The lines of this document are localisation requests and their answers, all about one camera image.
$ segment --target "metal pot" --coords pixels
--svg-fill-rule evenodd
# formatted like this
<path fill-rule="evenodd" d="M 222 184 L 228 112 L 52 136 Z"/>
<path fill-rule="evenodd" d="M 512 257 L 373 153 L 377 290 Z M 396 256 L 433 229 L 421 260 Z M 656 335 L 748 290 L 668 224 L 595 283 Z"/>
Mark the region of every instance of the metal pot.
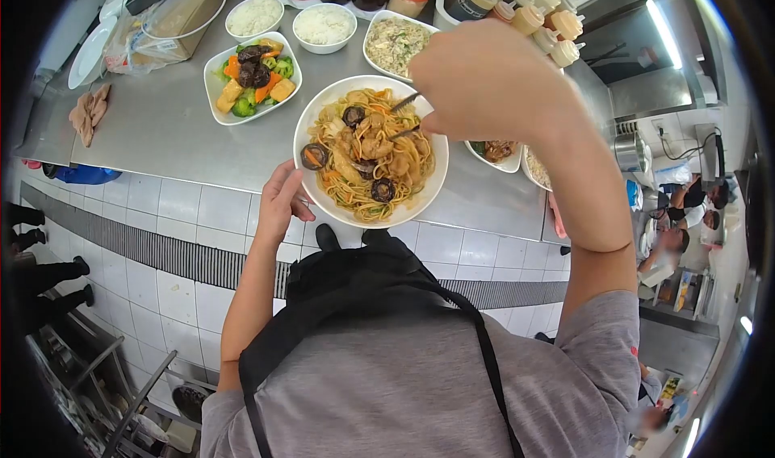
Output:
<path fill-rule="evenodd" d="M 645 142 L 637 132 L 617 135 L 613 149 L 620 171 L 646 172 L 649 170 L 650 157 Z"/>

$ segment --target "white rice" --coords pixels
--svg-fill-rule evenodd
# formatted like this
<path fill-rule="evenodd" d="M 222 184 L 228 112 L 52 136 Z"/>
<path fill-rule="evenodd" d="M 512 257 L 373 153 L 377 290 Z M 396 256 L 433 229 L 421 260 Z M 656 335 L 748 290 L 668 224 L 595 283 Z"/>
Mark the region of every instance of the white rice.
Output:
<path fill-rule="evenodd" d="M 343 41 L 355 30 L 353 17 L 344 8 L 320 6 L 296 16 L 294 33 L 310 44 L 329 46 Z"/>
<path fill-rule="evenodd" d="M 234 9 L 226 27 L 236 36 L 253 36 L 275 24 L 282 11 L 278 0 L 249 0 Z"/>

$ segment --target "bowl of white rice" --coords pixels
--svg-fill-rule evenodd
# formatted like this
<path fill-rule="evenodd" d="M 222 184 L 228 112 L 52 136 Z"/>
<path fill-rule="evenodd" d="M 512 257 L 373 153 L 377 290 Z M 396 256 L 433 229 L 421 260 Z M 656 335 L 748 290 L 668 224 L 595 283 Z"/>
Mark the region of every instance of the bowl of white rice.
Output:
<path fill-rule="evenodd" d="M 341 50 L 357 27 L 349 9 L 325 2 L 301 11 L 293 21 L 293 34 L 310 53 L 329 54 Z"/>
<path fill-rule="evenodd" d="M 244 0 L 226 17 L 226 31 L 237 43 L 277 31 L 285 6 L 280 0 Z"/>

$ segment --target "stir-fry dish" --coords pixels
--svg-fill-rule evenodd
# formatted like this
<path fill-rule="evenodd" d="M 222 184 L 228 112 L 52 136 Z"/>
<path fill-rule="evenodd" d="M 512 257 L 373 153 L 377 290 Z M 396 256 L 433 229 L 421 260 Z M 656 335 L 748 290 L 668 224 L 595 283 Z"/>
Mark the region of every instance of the stir-fry dish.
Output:
<path fill-rule="evenodd" d="M 283 44 L 261 38 L 250 46 L 238 46 L 237 52 L 224 61 L 216 75 L 227 82 L 216 107 L 222 113 L 231 111 L 238 117 L 256 115 L 257 105 L 274 105 L 288 98 L 296 84 L 293 60 L 280 56 Z"/>
<path fill-rule="evenodd" d="M 490 140 L 489 142 L 469 142 L 474 152 L 487 161 L 498 163 L 511 155 L 518 155 L 517 143 L 509 140 Z"/>
<path fill-rule="evenodd" d="M 397 205 L 425 187 L 436 168 L 430 139 L 421 130 L 399 136 L 420 124 L 411 104 L 397 113 L 390 88 L 347 93 L 323 107 L 302 164 L 317 172 L 318 187 L 336 205 L 360 221 L 386 220 Z"/>
<path fill-rule="evenodd" d="M 527 147 L 527 160 L 528 160 L 528 170 L 530 171 L 530 175 L 532 175 L 533 178 L 536 179 L 536 182 L 538 182 L 543 187 L 551 191 L 552 182 L 549 180 L 549 174 L 547 173 L 547 168 L 544 167 L 543 163 L 541 163 L 541 161 L 538 160 L 538 157 L 536 157 L 536 154 L 530 150 L 530 147 Z"/>
<path fill-rule="evenodd" d="M 383 70 L 409 76 L 409 62 L 431 39 L 431 32 L 406 19 L 388 18 L 375 23 L 366 35 L 366 55 Z"/>

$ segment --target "black apron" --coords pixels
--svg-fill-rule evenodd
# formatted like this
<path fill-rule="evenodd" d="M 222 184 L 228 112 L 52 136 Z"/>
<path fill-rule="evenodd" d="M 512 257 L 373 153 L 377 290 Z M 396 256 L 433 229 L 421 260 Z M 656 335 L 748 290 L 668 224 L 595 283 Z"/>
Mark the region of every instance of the black apron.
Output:
<path fill-rule="evenodd" d="M 271 458 L 272 453 L 256 403 L 256 390 L 321 323 L 331 317 L 364 318 L 422 312 L 447 305 L 444 300 L 457 305 L 476 328 L 484 366 L 509 434 L 511 449 L 515 458 L 524 457 L 509 423 L 498 361 L 479 310 L 462 295 L 442 288 L 401 240 L 389 237 L 387 232 L 380 236 L 364 248 L 318 252 L 291 265 L 285 308 L 266 323 L 239 355 L 239 381 L 261 458 Z M 419 292 L 414 291 L 411 298 L 396 296 L 400 292 L 394 291 L 390 298 L 381 296 L 386 290 L 400 287 L 424 290 L 422 293 L 427 297 L 418 298 Z"/>

